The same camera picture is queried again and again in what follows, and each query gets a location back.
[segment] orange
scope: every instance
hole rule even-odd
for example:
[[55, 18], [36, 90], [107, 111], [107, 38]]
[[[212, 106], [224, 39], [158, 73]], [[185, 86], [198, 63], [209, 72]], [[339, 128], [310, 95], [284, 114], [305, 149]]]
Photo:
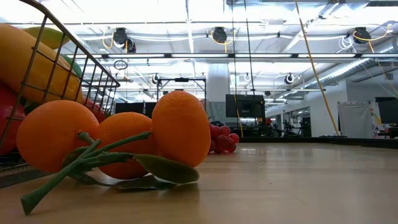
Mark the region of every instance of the orange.
[[[152, 120], [143, 114], [134, 112], [118, 113], [106, 118], [98, 128], [96, 128], [93, 136], [101, 140], [101, 144], [98, 146], [99, 148], [115, 141], [140, 134], [143, 131], [150, 131], [151, 128]], [[155, 141], [152, 136], [147, 139], [137, 140], [118, 146], [109, 150], [109, 152], [157, 154]], [[135, 160], [124, 163], [118, 162], [100, 167], [99, 169], [110, 177], [122, 180], [135, 179], [148, 173], [148, 171]]]
[[85, 106], [68, 100], [51, 101], [22, 121], [17, 132], [17, 147], [26, 162], [36, 169], [58, 172], [70, 151], [87, 145], [76, 135], [80, 131], [90, 132], [98, 125], [94, 114]]
[[152, 122], [162, 157], [196, 167], [207, 156], [211, 141], [209, 122], [195, 96], [184, 91], [163, 96], [154, 108]]

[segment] wooden table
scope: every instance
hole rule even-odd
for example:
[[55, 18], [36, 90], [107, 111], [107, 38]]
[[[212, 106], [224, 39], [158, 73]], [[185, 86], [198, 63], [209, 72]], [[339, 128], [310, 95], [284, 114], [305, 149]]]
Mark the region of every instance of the wooden table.
[[120, 192], [65, 179], [29, 217], [0, 189], [2, 223], [397, 223], [398, 151], [331, 144], [240, 144], [210, 155], [197, 184]]

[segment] metal basket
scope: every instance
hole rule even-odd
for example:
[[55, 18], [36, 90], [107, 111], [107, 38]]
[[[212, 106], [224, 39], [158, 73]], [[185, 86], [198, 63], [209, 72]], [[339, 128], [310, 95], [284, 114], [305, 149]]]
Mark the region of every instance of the metal basket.
[[[83, 100], [82, 104], [87, 105], [88, 100], [92, 99], [93, 103], [90, 103], [90, 105], [87, 106], [87, 107], [89, 107], [89, 109], [90, 109], [91, 104], [92, 104], [92, 109], [95, 110], [95, 113], [97, 113], [97, 110], [98, 110], [98, 114], [100, 114], [101, 112], [102, 113], [112, 113], [113, 105], [114, 105], [114, 96], [116, 94], [116, 88], [120, 86], [118, 81], [115, 78], [112, 77], [110, 72], [107, 71], [92, 56], [92, 54], [90, 54], [89, 51], [87, 51], [84, 48], [84, 46], [81, 43], [79, 43], [79, 41], [67, 30], [67, 28], [65, 28], [65, 26], [63, 26], [63, 24], [57, 18], [55, 18], [55, 16], [46, 7], [44, 7], [43, 5], [41, 5], [40, 3], [38, 3], [37, 1], [34, 1], [34, 0], [20, 0], [20, 1], [32, 6], [34, 8], [36, 8], [37, 10], [42, 12], [44, 14], [44, 18], [43, 18], [43, 22], [42, 22], [41, 27], [40, 27], [40, 32], [39, 32], [39, 34], [37, 36], [37, 41], [36, 41], [35, 45], [32, 46], [32, 55], [30, 57], [28, 67], [26, 69], [26, 73], [25, 73], [24, 79], [23, 79], [23, 81], [21, 83], [21, 90], [20, 90], [19, 94], [17, 95], [16, 103], [15, 103], [13, 109], [12, 109], [11, 114], [8, 117], [8, 121], [7, 121], [6, 127], [4, 128], [4, 130], [2, 130], [3, 132], [2, 132], [2, 135], [0, 136], [1, 137], [0, 138], [0, 148], [1, 148], [4, 140], [7, 137], [7, 134], [8, 134], [9, 129], [11, 127], [11, 121], [12, 120], [16, 120], [16, 119], [21, 120], [21, 118], [16, 118], [15, 114], [16, 114], [16, 111], [17, 111], [17, 106], [20, 103], [22, 93], [23, 93], [24, 88], [26, 86], [29, 86], [31, 88], [35, 88], [36, 90], [40, 90], [40, 91], [44, 92], [44, 97], [43, 97], [42, 103], [45, 101], [45, 97], [47, 95], [55, 95], [55, 96], [59, 97], [60, 99], [77, 101], [78, 93], [76, 94], [76, 98], [74, 98], [74, 99], [68, 99], [68, 98], [65, 97], [65, 93], [67, 91], [67, 86], [69, 84], [70, 77], [72, 75], [74, 75], [80, 81], [78, 89], [84, 88], [84, 91], [82, 91], [82, 92], [83, 92], [83, 96], [86, 96], [86, 100]], [[57, 50], [57, 54], [56, 54], [55, 59], [50, 58], [49, 56], [43, 54], [43, 52], [38, 50], [39, 42], [41, 40], [42, 33], [43, 33], [44, 27], [46, 25], [47, 19], [50, 19], [53, 22], [53, 24], [56, 25], [58, 27], [58, 29], [60, 29], [63, 32], [63, 36], [62, 36], [62, 39], [61, 39], [61, 42], [60, 42], [60, 47]], [[74, 49], [74, 54], [73, 54], [72, 63], [70, 65], [70, 68], [66, 68], [63, 65], [60, 65], [58, 63], [58, 58], [60, 56], [60, 52], [61, 52], [63, 41], [64, 41], [65, 37], [68, 37], [70, 39], [70, 41], [72, 41], [76, 45], [76, 47]], [[82, 72], [81, 77], [79, 77], [78, 75], [75, 75], [72, 72], [73, 71], [73, 64], [76, 61], [76, 53], [79, 50], [82, 52], [82, 54], [79, 54], [79, 60], [84, 60], [85, 61], [84, 67], [82, 68], [83, 72]], [[34, 64], [34, 59], [37, 56], [37, 54], [40, 54], [41, 56], [43, 56], [46, 59], [48, 59], [51, 62], [53, 62], [53, 67], [52, 67], [52, 70], [51, 70], [51, 74], [49, 76], [49, 80], [47, 82], [46, 89], [41, 89], [41, 88], [39, 88], [37, 86], [34, 86], [34, 85], [31, 85], [30, 83], [27, 82], [29, 74], [30, 74], [30, 70], [31, 70], [31, 68], [32, 68], [32, 66]], [[88, 64], [89, 60], [90, 60], [90, 63], [94, 66], [94, 69], [93, 69], [92, 73], [89, 72], [89, 74], [86, 74], [87, 73], [86, 72], [86, 67], [87, 67], [87, 64]], [[51, 93], [49, 91], [50, 84], [51, 84], [51, 81], [52, 81], [53, 76], [54, 76], [54, 71], [55, 71], [55, 68], [57, 66], [65, 69], [66, 71], [68, 71], [67, 81], [65, 82], [65, 86], [63, 88], [62, 95], [56, 95], [56, 94]], [[99, 79], [95, 80], [96, 71], [98, 71], [98, 70], [100, 70]]]

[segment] duct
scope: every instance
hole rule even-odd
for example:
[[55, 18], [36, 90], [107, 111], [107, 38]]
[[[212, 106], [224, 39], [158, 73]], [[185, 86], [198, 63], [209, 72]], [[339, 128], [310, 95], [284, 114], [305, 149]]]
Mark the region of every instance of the duct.
[[[396, 54], [398, 53], [398, 37], [394, 37], [390, 40], [387, 40], [378, 46], [374, 48], [375, 53], [390, 53], [390, 54]], [[366, 58], [366, 59], [358, 59], [355, 60], [351, 63], [342, 63], [337, 66], [334, 66], [333, 68], [319, 74], [319, 79], [322, 83], [323, 86], [330, 85], [332, 83], [337, 83], [340, 80], [343, 80], [345, 78], [348, 78], [352, 75], [357, 74], [358, 72], [364, 71], [364, 67], [366, 69], [369, 69], [371, 67], [374, 67], [377, 65], [377, 61], [372, 58]], [[318, 87], [317, 80], [312, 78], [310, 81], [307, 82], [305, 86], [302, 86], [305, 88], [315, 88]]]

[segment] wire basket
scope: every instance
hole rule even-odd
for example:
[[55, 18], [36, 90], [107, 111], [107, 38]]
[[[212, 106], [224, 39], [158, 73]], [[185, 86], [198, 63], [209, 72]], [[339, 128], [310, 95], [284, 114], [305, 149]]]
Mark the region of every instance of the wire basket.
[[[20, 0], [20, 1], [36, 8], [36, 10], [39, 10], [40, 12], [42, 12], [44, 15], [44, 18], [43, 18], [35, 45], [32, 46], [32, 55], [30, 57], [29, 64], [27, 66], [25, 76], [21, 83], [21, 89], [17, 95], [17, 100], [15, 102], [15, 105], [14, 105], [10, 115], [7, 117], [8, 121], [7, 121], [6, 127], [4, 128], [4, 130], [0, 130], [0, 134], [2, 133], [0, 136], [0, 148], [2, 147], [3, 142], [7, 138], [12, 121], [22, 119], [22, 118], [16, 117], [16, 111], [17, 111], [17, 107], [20, 103], [22, 94], [23, 94], [25, 88], [27, 88], [27, 86], [30, 88], [34, 88], [36, 90], [42, 91], [44, 93], [42, 103], [44, 103], [46, 101], [46, 97], [48, 97], [50, 95], [56, 96], [57, 98], [59, 98], [61, 100], [77, 101], [79, 92], [81, 90], [82, 95], [85, 96], [85, 100], [80, 101], [79, 103], [85, 105], [86, 107], [88, 107], [88, 109], [91, 109], [92, 111], [94, 111], [94, 113], [98, 113], [98, 114], [100, 114], [100, 113], [111, 114], [113, 112], [114, 96], [116, 94], [116, 88], [120, 86], [118, 81], [114, 77], [112, 77], [110, 72], [107, 71], [107, 69], [105, 69], [94, 58], [94, 56], [92, 56], [92, 54], [90, 54], [89, 51], [87, 51], [85, 49], [85, 47], [65, 28], [65, 26], [57, 18], [55, 18], [55, 16], [46, 7], [44, 7], [43, 5], [41, 5], [40, 3], [38, 3], [37, 1], [34, 1], [34, 0]], [[63, 33], [62, 39], [60, 41], [60, 45], [57, 50], [57, 54], [56, 54], [55, 58], [49, 57], [48, 55], [45, 55], [43, 52], [41, 52], [39, 50], [39, 43], [41, 41], [42, 34], [44, 31], [47, 19], [51, 20], [53, 23], [52, 25], [57, 26], [57, 28]], [[73, 44], [75, 46], [75, 48], [73, 50], [71, 50], [72, 52], [74, 52], [74, 54], [73, 54], [72, 62], [70, 63], [70, 68], [63, 66], [58, 61], [59, 57], [61, 57], [60, 52], [61, 52], [62, 46], [64, 44], [63, 42], [66, 37], [69, 38], [70, 41], [73, 42]], [[32, 66], [34, 65], [35, 57], [44, 57], [53, 63], [51, 74], [49, 76], [49, 80], [47, 82], [47, 87], [45, 89], [39, 88], [39, 87], [32, 85], [31, 83], [28, 82], [30, 71], [32, 69]], [[83, 65], [83, 62], [84, 62], [84, 66], [81, 67], [82, 74], [80, 77], [78, 75], [76, 75], [75, 72], [73, 72], [73, 65], [77, 64], [77, 62], [76, 62], [77, 60], [79, 60], [81, 62], [81, 65]], [[55, 94], [55, 93], [52, 93], [51, 91], [49, 91], [50, 85], [53, 81], [53, 78], [55, 76], [57, 76], [57, 74], [55, 73], [56, 67], [60, 67], [61, 69], [64, 69], [68, 72], [65, 86], [63, 87], [63, 91], [62, 91], [61, 95], [58, 95], [58, 94]], [[76, 91], [76, 97], [67, 98], [65, 96], [65, 94], [67, 92], [68, 85], [70, 84], [71, 76], [75, 76], [78, 79], [79, 86]]]

